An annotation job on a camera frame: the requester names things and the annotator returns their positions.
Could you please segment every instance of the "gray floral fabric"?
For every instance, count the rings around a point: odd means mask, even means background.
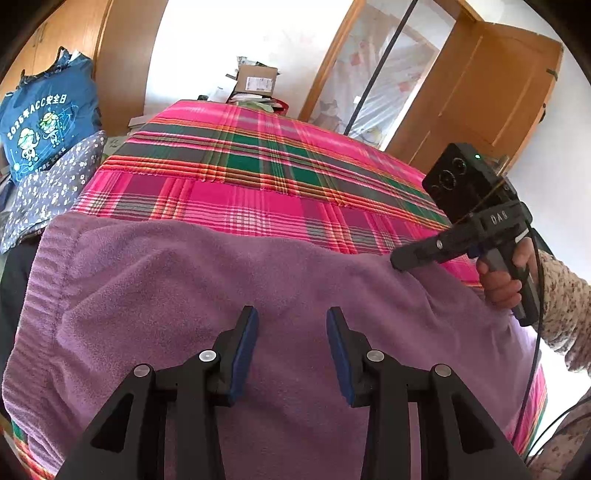
[[[99,131],[81,140],[46,171],[26,176],[4,227],[0,252],[22,238],[44,229],[52,218],[68,211],[100,165],[106,133]]]

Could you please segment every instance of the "plaid bedsheet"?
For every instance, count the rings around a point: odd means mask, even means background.
[[[313,125],[182,100],[105,161],[73,210],[124,220],[177,219],[236,235],[304,240],[344,254],[387,254],[449,226],[422,179],[372,147]],[[479,286],[467,257],[444,268]],[[546,396],[540,368],[519,451],[535,433]],[[31,476],[51,480],[16,426],[14,437]]]

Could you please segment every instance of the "blue gripper pad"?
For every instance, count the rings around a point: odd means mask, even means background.
[[[232,363],[232,384],[230,385],[230,392],[228,394],[230,403],[234,403],[244,391],[246,376],[251,366],[252,353],[255,349],[256,338],[258,337],[258,324],[258,312],[253,308],[246,321],[246,327],[244,328],[244,333],[242,334],[234,362]]]
[[[351,382],[351,365],[343,344],[343,339],[336,326],[335,315],[332,310],[326,312],[326,334],[329,338],[330,353],[335,362],[336,376],[339,380],[340,392],[349,405],[353,405],[355,393]]]

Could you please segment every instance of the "black cable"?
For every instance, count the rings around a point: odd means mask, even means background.
[[[525,223],[528,229],[528,233],[531,235],[531,224],[529,222]],[[538,357],[540,355],[540,343],[542,340],[542,320],[544,318],[544,273],[542,271],[542,262],[540,261],[540,251],[538,250],[538,245],[535,241],[533,236],[530,237],[531,242],[534,246],[534,253],[535,253],[535,263],[538,267],[538,298],[540,299],[540,311],[538,315],[538,335],[535,339],[535,350],[534,350],[534,358],[531,362],[531,371],[530,377],[527,381],[527,386],[525,388],[525,394],[523,396],[523,400],[521,402],[521,409],[519,410],[519,417],[517,418],[517,425],[515,426],[515,431],[513,432],[513,437],[511,438],[511,444],[515,447],[515,440],[517,438],[517,434],[521,428],[521,424],[523,424],[523,418],[525,416],[525,409],[527,408],[527,401],[530,399],[530,391],[531,386],[534,383],[535,372],[538,367]]]
[[[571,428],[574,424],[580,422],[581,420],[588,419],[589,417],[591,417],[591,412],[586,413],[585,415],[581,415],[578,419],[574,419],[573,421],[568,422],[564,427],[562,427],[560,430],[558,430],[557,432],[555,432],[546,442],[544,442],[544,444],[535,453],[535,455],[533,455],[530,458],[530,460],[526,463],[526,465],[527,466],[530,466],[534,462],[534,460],[536,458],[538,458],[538,455],[542,452],[542,450],[544,450],[544,447],[546,445],[548,445],[552,440],[554,440],[558,435],[563,434],[564,432],[566,432],[566,430],[568,430],[569,428]]]
[[[400,21],[400,23],[398,24],[398,27],[396,28],[396,31],[394,32],[394,36],[392,37],[392,40],[390,40],[390,42],[388,43],[388,46],[384,50],[384,54],[382,55],[382,58],[379,59],[378,65],[376,66],[376,68],[374,70],[374,74],[369,79],[368,85],[365,88],[365,90],[363,91],[363,95],[361,95],[361,100],[357,104],[357,107],[355,107],[355,111],[353,112],[353,115],[351,116],[349,123],[347,124],[347,127],[345,128],[345,131],[343,132],[343,135],[347,136],[351,132],[351,128],[353,128],[353,124],[357,120],[357,116],[359,115],[359,112],[361,111],[363,104],[365,103],[365,101],[367,100],[367,98],[369,96],[369,91],[372,89],[375,81],[378,79],[379,72],[382,71],[382,68],[384,67],[384,64],[386,63],[386,60],[388,59],[388,56],[390,55],[392,48],[394,48],[394,44],[396,43],[396,41],[398,40],[398,37],[402,33],[402,29],[405,27],[405,25],[408,21],[408,17],[410,17],[410,14],[413,12],[414,7],[417,4],[417,2],[418,2],[418,0],[413,0],[412,2],[410,2],[410,5],[408,6],[406,12],[404,13],[404,16],[402,17],[402,20]]]
[[[586,404],[587,402],[590,402],[590,401],[591,401],[591,397],[587,397],[587,398],[585,398],[584,400],[579,400],[579,401],[578,401],[576,404],[574,404],[572,407],[569,407],[569,408],[567,408],[567,409],[566,409],[566,410],[564,410],[564,411],[563,411],[563,412],[562,412],[560,415],[558,415],[558,416],[557,416],[557,417],[554,419],[554,421],[553,421],[553,422],[552,422],[550,425],[548,425],[548,426],[546,427],[546,429],[545,429],[545,430],[544,430],[544,431],[543,431],[543,432],[542,432],[542,433],[541,433],[541,434],[538,436],[538,439],[537,439],[537,440],[536,440],[534,443],[532,443],[532,444],[531,444],[531,447],[530,447],[530,449],[529,449],[529,450],[527,451],[527,453],[525,454],[525,458],[529,457],[530,453],[532,452],[532,450],[533,450],[533,449],[534,449],[534,447],[535,447],[535,444],[536,444],[536,443],[538,443],[538,442],[539,442],[539,441],[542,439],[542,437],[543,437],[543,436],[546,434],[546,432],[547,432],[548,430],[550,430],[550,429],[552,428],[552,426],[553,426],[553,425],[554,425],[554,424],[555,424],[557,421],[561,420],[561,419],[562,419],[562,417],[564,417],[565,415],[568,415],[568,414],[569,414],[570,412],[572,412],[572,411],[573,411],[575,408],[578,408],[578,407],[580,407],[581,405],[584,405],[584,404]]]

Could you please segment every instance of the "patterned sleeve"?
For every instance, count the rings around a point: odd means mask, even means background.
[[[570,371],[591,366],[591,287],[562,262],[540,251],[544,271],[542,338],[565,355]]]

